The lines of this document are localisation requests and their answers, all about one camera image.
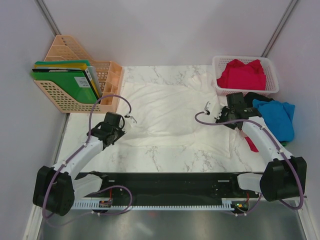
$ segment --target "white towel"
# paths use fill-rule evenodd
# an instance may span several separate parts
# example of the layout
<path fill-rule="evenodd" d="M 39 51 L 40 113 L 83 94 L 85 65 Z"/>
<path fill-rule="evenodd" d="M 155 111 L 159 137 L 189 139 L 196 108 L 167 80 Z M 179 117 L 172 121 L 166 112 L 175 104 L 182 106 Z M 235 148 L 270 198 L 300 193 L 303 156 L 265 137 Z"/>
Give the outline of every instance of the white towel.
<path fill-rule="evenodd" d="M 195 114 L 203 111 L 208 101 L 211 114 L 200 116 L 201 120 L 213 123 L 221 110 L 211 83 L 210 73 L 190 78 L 188 87 L 126 82 L 121 95 L 131 103 L 137 125 L 119 142 L 136 147 L 192 147 L 230 158 L 236 131 L 195 121 Z M 124 101 L 119 102 L 117 112 L 128 113 Z"/>

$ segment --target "white marble surface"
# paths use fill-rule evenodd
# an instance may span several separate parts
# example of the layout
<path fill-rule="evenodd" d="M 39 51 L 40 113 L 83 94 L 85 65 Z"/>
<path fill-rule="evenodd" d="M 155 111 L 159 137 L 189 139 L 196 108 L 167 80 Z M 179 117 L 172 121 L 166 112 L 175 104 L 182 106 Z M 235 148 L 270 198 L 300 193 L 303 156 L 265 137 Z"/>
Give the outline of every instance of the white marble surface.
<path fill-rule="evenodd" d="M 212 73 L 212 67 L 210 65 L 128 66 L 124 71 L 123 82 L 185 86 L 188 78 L 206 72 Z M 59 161 L 86 138 L 88 119 L 89 114 L 86 113 L 70 115 Z M 92 126 L 103 119 L 104 114 L 93 114 Z M 212 153 L 186 147 L 132 147 L 116 143 L 94 157 L 83 172 L 259 172 L 264 171 L 265 167 L 266 164 L 261 156 L 250 151 L 244 138 L 237 134 L 230 159 L 221 159 Z"/>

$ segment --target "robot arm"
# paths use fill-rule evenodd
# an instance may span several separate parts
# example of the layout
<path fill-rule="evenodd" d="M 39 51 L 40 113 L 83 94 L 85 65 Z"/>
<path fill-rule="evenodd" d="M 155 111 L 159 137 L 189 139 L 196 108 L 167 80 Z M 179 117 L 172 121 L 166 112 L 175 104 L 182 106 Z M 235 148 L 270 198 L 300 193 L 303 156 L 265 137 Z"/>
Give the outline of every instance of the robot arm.
<path fill-rule="evenodd" d="M 254 107 L 247 107 L 241 92 L 227 95 L 227 105 L 221 112 L 216 123 L 225 123 L 232 120 L 246 119 L 258 123 L 240 121 L 225 124 L 231 129 L 242 130 L 255 144 L 259 154 L 267 164 L 263 174 L 241 173 L 237 176 L 237 183 L 242 190 L 251 190 L 262 193 L 267 201 L 276 201 L 299 196 L 299 189 L 291 169 L 286 163 L 283 155 L 293 165 L 299 177 L 302 190 L 305 192 L 307 163 L 302 157 L 294 157 L 275 138 L 266 126 L 266 123 Z"/>
<path fill-rule="evenodd" d="M 72 158 L 72 161 L 66 164 L 65 160 L 63 160 L 53 165 L 53 167 L 43 166 L 38 171 L 33 194 L 33 204 L 39 207 L 43 206 L 50 181 L 62 165 L 64 167 L 58 174 L 49 193 L 46 204 L 47 210 L 64 216 L 75 201 L 90 193 L 97 192 L 101 188 L 104 178 L 103 174 L 91 172 L 83 178 L 76 179 L 76 177 L 94 156 L 121 138 L 131 127 L 130 123 L 135 123 L 132 116 L 124 118 L 113 112 L 106 113 L 104 121 L 91 129 L 89 142 L 83 143 L 85 147 Z"/>

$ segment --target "blue cloth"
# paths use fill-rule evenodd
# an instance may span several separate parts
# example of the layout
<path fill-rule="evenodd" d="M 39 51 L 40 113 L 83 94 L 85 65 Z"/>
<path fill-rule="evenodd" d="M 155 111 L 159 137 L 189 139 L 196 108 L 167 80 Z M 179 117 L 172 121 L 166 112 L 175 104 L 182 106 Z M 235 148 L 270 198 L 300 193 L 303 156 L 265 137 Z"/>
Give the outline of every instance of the blue cloth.
<path fill-rule="evenodd" d="M 290 142 L 295 137 L 292 121 L 295 113 L 295 105 L 279 101 L 253 100 L 253 107 L 258 109 L 264 118 L 265 124 L 278 139 L 279 142 Z"/>

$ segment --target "gray metal floor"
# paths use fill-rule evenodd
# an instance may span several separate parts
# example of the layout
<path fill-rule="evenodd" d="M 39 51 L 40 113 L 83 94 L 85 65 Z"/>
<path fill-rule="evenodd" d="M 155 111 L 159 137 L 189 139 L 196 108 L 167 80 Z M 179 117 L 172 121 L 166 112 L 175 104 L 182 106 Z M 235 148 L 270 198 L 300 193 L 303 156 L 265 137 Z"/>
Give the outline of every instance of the gray metal floor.
<path fill-rule="evenodd" d="M 62 224 L 82 210 L 65 217 Z M 305 240 L 298 213 L 279 202 L 262 201 L 248 216 L 217 211 L 139 211 L 118 216 L 87 215 L 64 227 L 42 228 L 39 240 Z"/>

